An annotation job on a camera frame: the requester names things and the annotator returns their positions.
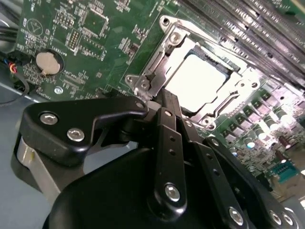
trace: motherboard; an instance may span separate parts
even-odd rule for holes
[[[51,101],[165,87],[287,198],[278,187],[305,169],[304,22],[297,0],[24,0],[15,49],[32,62],[18,72]]]

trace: electrolytic capacitor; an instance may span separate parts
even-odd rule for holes
[[[260,140],[264,140],[265,138],[267,138],[267,134],[261,128],[256,129],[255,134]]]
[[[230,149],[230,152],[232,153],[233,156],[237,156],[237,150],[235,147],[231,147]]]
[[[249,137],[246,137],[246,138],[244,139],[244,144],[245,144],[249,149],[252,149],[252,148],[255,147],[255,142],[254,142],[251,138],[249,138]]]
[[[265,122],[271,131],[278,129],[278,124],[273,119],[267,119]]]
[[[276,150],[274,154],[282,164],[287,161],[287,158],[280,151]]]
[[[281,120],[281,122],[285,122],[289,119],[289,115],[283,110],[279,110],[275,114]]]
[[[279,136],[278,141],[282,144],[285,149],[289,149],[291,147],[291,144],[284,136]]]

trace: screw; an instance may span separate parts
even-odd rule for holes
[[[144,88],[144,89],[146,89],[146,88],[147,88],[147,84],[143,83],[143,84],[141,85],[141,87]]]
[[[192,127],[192,123],[190,121],[185,121],[185,123],[189,126],[189,127]]]
[[[56,87],[54,88],[54,92],[55,92],[56,94],[62,94],[62,93],[63,93],[63,89],[62,89],[61,87],[59,87],[59,86],[56,86]]]
[[[235,208],[230,207],[229,213],[234,222],[237,223],[239,226],[244,224],[244,219],[242,215]]]
[[[275,214],[274,211],[270,211],[269,213],[274,222],[276,222],[278,225],[282,224],[281,219],[279,218],[279,216],[277,214]]]
[[[294,224],[294,222],[292,221],[292,219],[291,219],[286,213],[282,212],[282,215],[283,215],[285,221],[286,221],[290,226],[292,226],[292,225]]]
[[[81,142],[85,138],[84,132],[78,128],[68,130],[67,136],[73,142]]]
[[[170,36],[170,41],[173,44],[179,44],[181,42],[181,35],[177,32],[173,32]]]
[[[180,200],[180,193],[174,185],[165,186],[165,193],[167,197],[173,202],[177,202]]]
[[[167,116],[172,116],[172,113],[170,113],[169,111],[165,111]]]
[[[50,113],[45,113],[40,116],[40,121],[46,125],[54,125],[58,122],[58,118]]]
[[[133,79],[132,79],[130,76],[128,76],[128,77],[127,77],[127,81],[130,82],[130,83],[132,83],[132,82],[133,82]]]
[[[216,139],[212,139],[212,142],[213,142],[213,144],[215,145],[215,146],[219,146],[219,143],[216,141]]]
[[[142,103],[136,103],[136,105],[137,105],[139,108],[144,108],[144,106],[143,106]]]

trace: black mechanical arm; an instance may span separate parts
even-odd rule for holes
[[[297,229],[286,210],[214,137],[202,139],[162,89],[136,97],[33,104],[11,165],[52,204],[46,229]],[[87,155],[138,148],[84,174]]]

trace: gray surface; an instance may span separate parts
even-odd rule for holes
[[[0,82],[8,75],[0,68]],[[0,102],[18,96],[0,85]],[[0,229],[41,229],[51,207],[38,191],[17,179],[10,167],[10,158],[18,132],[23,109],[31,103],[22,99],[18,103],[0,107]],[[85,161],[86,173],[123,155],[135,144],[119,149],[109,149],[91,155]]]

